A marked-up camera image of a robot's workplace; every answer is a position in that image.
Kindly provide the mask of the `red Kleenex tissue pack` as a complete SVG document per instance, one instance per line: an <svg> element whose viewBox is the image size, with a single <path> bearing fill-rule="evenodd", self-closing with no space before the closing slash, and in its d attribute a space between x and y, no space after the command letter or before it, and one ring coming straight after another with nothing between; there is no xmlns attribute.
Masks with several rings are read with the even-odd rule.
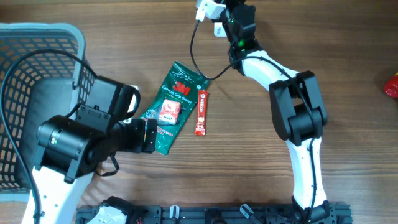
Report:
<svg viewBox="0 0 398 224"><path fill-rule="evenodd" d="M181 104L177 101L165 99L159 113L158 122L160 126L175 125L180 113Z"/></svg>

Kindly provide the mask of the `grey black shopping basket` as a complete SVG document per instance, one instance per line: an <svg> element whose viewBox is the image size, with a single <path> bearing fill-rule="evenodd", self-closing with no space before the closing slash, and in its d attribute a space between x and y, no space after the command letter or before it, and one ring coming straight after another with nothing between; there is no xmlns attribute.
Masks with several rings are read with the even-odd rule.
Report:
<svg viewBox="0 0 398 224"><path fill-rule="evenodd" d="M1 24L1 76L22 56L41 49L57 49L84 60L83 33L66 23ZM84 103L94 76L62 54L37 54L22 61L5 88L4 112L15 143L27 165L32 164L36 131L55 115L67 114ZM1 201L27 202L30 185L5 130L1 131Z"/></svg>

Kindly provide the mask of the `green 3M gloves package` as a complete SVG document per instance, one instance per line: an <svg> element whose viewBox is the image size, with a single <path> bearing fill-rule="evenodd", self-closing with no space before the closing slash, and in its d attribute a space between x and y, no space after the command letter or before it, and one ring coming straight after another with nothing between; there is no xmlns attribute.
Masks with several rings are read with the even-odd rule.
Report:
<svg viewBox="0 0 398 224"><path fill-rule="evenodd" d="M199 73L175 61L165 76L153 102L140 115L140 119L157 120L157 137L155 150L163 155L170 151L186 120L195 109L198 102L198 90L206 90L209 81ZM162 103L165 99L180 102L181 108L177 123L170 126L160 126L158 122Z"/></svg>

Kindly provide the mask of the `red sauce bottle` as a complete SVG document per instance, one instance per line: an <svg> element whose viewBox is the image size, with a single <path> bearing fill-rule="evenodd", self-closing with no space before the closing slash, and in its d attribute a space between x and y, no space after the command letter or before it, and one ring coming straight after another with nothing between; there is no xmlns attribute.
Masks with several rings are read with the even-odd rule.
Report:
<svg viewBox="0 0 398 224"><path fill-rule="evenodd" d="M398 73L388 79L388 81L384 85L384 93L393 99L398 98Z"/></svg>

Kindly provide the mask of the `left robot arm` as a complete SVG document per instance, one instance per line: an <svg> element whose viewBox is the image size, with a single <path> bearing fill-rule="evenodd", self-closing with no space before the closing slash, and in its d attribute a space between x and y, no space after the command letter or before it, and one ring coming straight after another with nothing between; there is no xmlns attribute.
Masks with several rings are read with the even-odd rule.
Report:
<svg viewBox="0 0 398 224"><path fill-rule="evenodd" d="M38 201L29 198L23 223L70 223L99 163L118 151L152 153L157 120L134 119L139 90L99 76L85 103L37 130L32 175Z"/></svg>

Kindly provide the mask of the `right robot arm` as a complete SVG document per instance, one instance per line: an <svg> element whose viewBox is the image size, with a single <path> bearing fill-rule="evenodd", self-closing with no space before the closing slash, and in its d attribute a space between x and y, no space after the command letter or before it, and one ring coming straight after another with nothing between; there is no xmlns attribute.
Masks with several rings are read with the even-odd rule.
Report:
<svg viewBox="0 0 398 224"><path fill-rule="evenodd" d="M295 222L318 222L329 212L320 168L320 144L327 113L317 78L309 70L291 70L270 58L254 35L254 6L244 1L222 4L225 9L219 20L229 42L231 67L269 92L272 123L289 149Z"/></svg>

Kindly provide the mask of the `red sauce sachet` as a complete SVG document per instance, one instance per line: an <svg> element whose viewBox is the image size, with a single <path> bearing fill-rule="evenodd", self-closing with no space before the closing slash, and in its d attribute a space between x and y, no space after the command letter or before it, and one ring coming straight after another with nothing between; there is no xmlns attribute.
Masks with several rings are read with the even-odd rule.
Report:
<svg viewBox="0 0 398 224"><path fill-rule="evenodd" d="M208 92L206 90L198 90L198 108L197 123L195 127L195 135L204 136L206 134L206 106Z"/></svg>

